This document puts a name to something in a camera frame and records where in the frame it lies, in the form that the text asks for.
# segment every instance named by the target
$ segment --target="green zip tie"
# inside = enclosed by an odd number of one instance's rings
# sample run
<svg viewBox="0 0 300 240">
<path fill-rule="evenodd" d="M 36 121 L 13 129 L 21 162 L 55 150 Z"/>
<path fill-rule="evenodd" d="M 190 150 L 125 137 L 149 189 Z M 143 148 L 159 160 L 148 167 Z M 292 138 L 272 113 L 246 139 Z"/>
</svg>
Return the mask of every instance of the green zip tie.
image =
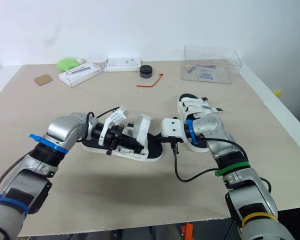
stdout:
<svg viewBox="0 0 300 240">
<path fill-rule="evenodd" d="M 243 167 L 243 166 L 249 166 L 250 167 L 250 164 L 247 161 L 238 162 L 238 163 L 232 164 L 230 166 L 227 166 L 225 168 L 222 168 L 221 170 L 215 171 L 214 175 L 216 175 L 217 177 L 220 177 L 224 173 L 226 173 L 226 172 L 228 172 L 232 169 L 236 169 L 236 168 Z"/>
</svg>

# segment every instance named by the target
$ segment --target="blue zip tie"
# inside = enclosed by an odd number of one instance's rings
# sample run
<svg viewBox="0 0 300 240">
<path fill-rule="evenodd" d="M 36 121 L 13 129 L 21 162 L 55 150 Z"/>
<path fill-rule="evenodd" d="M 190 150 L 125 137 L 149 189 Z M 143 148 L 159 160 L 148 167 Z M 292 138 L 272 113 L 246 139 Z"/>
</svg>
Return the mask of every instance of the blue zip tie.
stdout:
<svg viewBox="0 0 300 240">
<path fill-rule="evenodd" d="M 36 142 L 39 142 L 39 143 L 42 143 L 52 149 L 55 149 L 55 150 L 58 150 L 59 152 L 62 152 L 64 154 L 67 154 L 69 151 L 61 146 L 58 146 L 58 145 L 55 145 L 53 142 L 51 141 L 48 141 L 46 139 L 44 139 L 43 137 L 41 136 L 37 136 L 33 133 L 30 134 L 29 136 L 30 138 L 34 139 Z"/>
<path fill-rule="evenodd" d="M 192 126 L 192 120 L 187 119 L 187 120 L 185 120 L 185 122 L 188 124 L 189 132 L 190 132 L 191 139 L 192 139 L 193 143 L 198 144 L 197 139 L 196 139 L 196 135 L 194 133 L 194 128 Z"/>
<path fill-rule="evenodd" d="M 12 198 L 8 198 L 8 197 L 2 197 L 2 195 L 0 194 L 0 202 L 6 202 L 6 203 L 14 204 L 14 205 L 22 208 L 24 210 L 24 218 L 26 218 L 28 213 L 29 213 L 28 206 L 25 205 L 21 201 L 18 201 L 18 200 L 12 199 Z"/>
</svg>

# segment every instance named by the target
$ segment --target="black cable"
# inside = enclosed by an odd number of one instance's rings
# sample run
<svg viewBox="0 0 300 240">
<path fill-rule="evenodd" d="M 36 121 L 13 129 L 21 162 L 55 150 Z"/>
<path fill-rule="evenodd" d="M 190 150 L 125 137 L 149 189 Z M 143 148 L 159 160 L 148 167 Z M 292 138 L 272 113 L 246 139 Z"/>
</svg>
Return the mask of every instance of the black cable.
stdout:
<svg viewBox="0 0 300 240">
<path fill-rule="evenodd" d="M 207 170 L 204 170 L 204 171 L 198 173 L 197 175 L 195 175 L 195 176 L 193 176 L 193 177 L 191 177 L 191 178 L 189 178 L 189 179 L 182 179 L 182 178 L 179 176 L 179 174 L 178 174 L 178 160 L 177 160 L 177 153 L 176 153 L 175 149 L 173 149 L 172 151 L 173 151 L 173 156 L 174 156 L 174 173 L 175 173 L 175 175 L 176 175 L 176 178 L 177 178 L 179 181 L 183 182 L 183 183 L 188 183 L 188 182 L 190 182 L 190 181 L 192 181 L 192 180 L 194 180 L 194 179 L 196 179 L 196 178 L 200 177 L 201 175 L 206 174 L 206 173 L 208 173 L 208 172 L 219 170 L 219 168 L 210 168 L 210 169 L 207 169 Z"/>
<path fill-rule="evenodd" d="M 112 111 L 114 111 L 114 110 L 117 110 L 118 108 L 120 108 L 120 107 L 117 106 L 117 107 L 114 107 L 114 108 L 112 108 L 112 109 L 110 109 L 110 110 L 108 110 L 108 111 L 105 111 L 104 113 L 100 114 L 100 115 L 97 116 L 96 118 L 97 118 L 97 119 L 98 119 L 98 118 L 101 118 L 103 115 L 105 115 L 105 114 L 107 114 L 107 113 L 110 113 L 110 112 L 112 112 Z"/>
<path fill-rule="evenodd" d="M 88 114 L 86 115 L 86 118 L 85 118 L 85 131 L 84 131 L 84 137 L 82 137 L 80 140 L 76 141 L 77 143 L 81 143 L 82 140 L 86 139 L 88 137 L 88 132 L 89 132 L 89 118 L 90 118 L 90 115 L 92 117 L 95 116 L 95 114 L 90 111 L 88 112 Z"/>
<path fill-rule="evenodd" d="M 68 237 L 66 240 L 70 240 L 72 239 L 72 237 L 74 236 L 75 234 L 72 234 L 70 237 Z"/>
<path fill-rule="evenodd" d="M 271 183 L 270 183 L 267 179 L 265 179 L 265 178 L 263 178 L 263 177 L 260 177 L 260 179 L 261 179 L 262 181 L 266 182 L 266 184 L 268 185 L 268 192 L 271 193 L 271 191 L 272 191 Z"/>
<path fill-rule="evenodd" d="M 247 153 L 246 153 L 246 151 L 244 150 L 244 148 L 243 148 L 242 146 L 240 146 L 238 143 L 234 142 L 234 141 L 230 141 L 230 140 L 226 140 L 226 139 L 221 139 L 221 138 L 210 138 L 210 137 L 204 137 L 204 138 L 201 138 L 200 141 L 202 141 L 202 140 L 225 142 L 225 143 L 228 143 L 228 144 L 235 145 L 236 147 L 238 147 L 238 148 L 241 150 L 241 152 L 243 153 L 243 156 L 244 156 L 244 157 L 246 158 L 246 160 L 249 162 Z"/>
<path fill-rule="evenodd" d="M 223 240 L 226 240 L 226 239 L 227 239 L 227 237 L 229 236 L 229 233 L 231 232 L 231 229 L 232 229 L 233 227 L 234 227 L 234 221 L 232 220 L 232 221 L 231 221 L 231 224 L 230 224 L 230 226 L 229 226 L 229 228 L 228 228 L 228 231 L 226 231 L 226 234 L 225 234 Z"/>
<path fill-rule="evenodd" d="M 28 153 L 26 153 L 25 155 L 23 155 L 22 157 L 20 157 L 14 164 L 12 164 L 7 170 L 5 170 L 5 172 L 1 175 L 0 177 L 0 184 L 3 181 L 3 179 L 8 175 L 8 173 L 15 167 L 17 166 L 24 158 L 26 155 L 30 154 L 32 152 L 29 151 Z"/>
</svg>

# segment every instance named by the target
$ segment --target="yellow zip tie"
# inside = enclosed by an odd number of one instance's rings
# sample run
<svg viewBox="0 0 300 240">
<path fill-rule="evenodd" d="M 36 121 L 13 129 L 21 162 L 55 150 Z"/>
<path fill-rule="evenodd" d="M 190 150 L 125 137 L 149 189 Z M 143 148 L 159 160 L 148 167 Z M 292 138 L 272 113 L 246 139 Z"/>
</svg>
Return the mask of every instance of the yellow zip tie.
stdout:
<svg viewBox="0 0 300 240">
<path fill-rule="evenodd" d="M 276 217 L 273 216 L 273 215 L 270 214 L 270 213 L 267 213 L 267 212 L 254 212 L 254 213 L 251 213 L 251 214 L 245 216 L 245 218 L 242 220 L 242 228 L 246 225 L 246 222 L 247 222 L 249 219 L 252 219 L 252 218 L 254 218 L 254 217 L 268 217 L 268 218 L 271 218 L 271 219 L 273 219 L 273 220 L 279 222 L 278 219 L 276 219 Z"/>
</svg>

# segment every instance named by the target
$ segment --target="yellow object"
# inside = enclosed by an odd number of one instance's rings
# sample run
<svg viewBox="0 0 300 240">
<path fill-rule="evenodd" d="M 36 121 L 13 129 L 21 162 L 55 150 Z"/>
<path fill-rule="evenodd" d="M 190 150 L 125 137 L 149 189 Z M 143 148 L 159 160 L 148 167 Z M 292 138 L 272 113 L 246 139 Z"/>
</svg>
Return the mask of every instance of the yellow object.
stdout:
<svg viewBox="0 0 300 240">
<path fill-rule="evenodd" d="M 273 91 L 273 93 L 277 98 L 280 98 L 282 96 L 282 91 Z"/>
<path fill-rule="evenodd" d="M 266 212 L 254 212 L 254 213 L 251 213 L 251 214 L 247 215 L 247 216 L 242 220 L 242 228 L 246 225 L 246 222 L 247 222 L 249 219 L 252 219 L 252 218 L 254 218 L 254 217 L 259 217 L 259 216 L 260 216 L 260 217 L 261 217 L 261 216 L 263 216 L 263 217 L 268 217 L 268 218 L 271 218 L 271 219 L 273 219 L 273 220 L 279 222 L 278 219 L 276 219 L 276 217 L 273 216 L 273 215 L 270 214 L 270 213 L 266 213 Z"/>
</svg>

